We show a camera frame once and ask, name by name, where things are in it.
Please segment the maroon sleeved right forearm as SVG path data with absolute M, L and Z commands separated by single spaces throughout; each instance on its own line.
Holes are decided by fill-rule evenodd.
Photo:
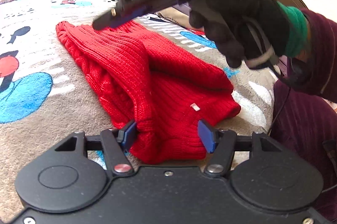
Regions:
M 336 102 L 336 22 L 308 9 L 279 4 L 294 29 L 285 55 L 298 92 Z

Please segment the black gloved right hand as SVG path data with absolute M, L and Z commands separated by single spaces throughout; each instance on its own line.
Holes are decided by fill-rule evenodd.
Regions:
M 238 68 L 243 60 L 261 54 L 247 26 L 251 21 L 264 32 L 278 57 L 285 54 L 290 24 L 279 4 L 272 0 L 205 0 L 205 4 L 206 11 L 199 12 L 196 4 L 189 2 L 189 22 L 195 28 L 204 29 L 206 37 L 215 43 L 231 68 Z

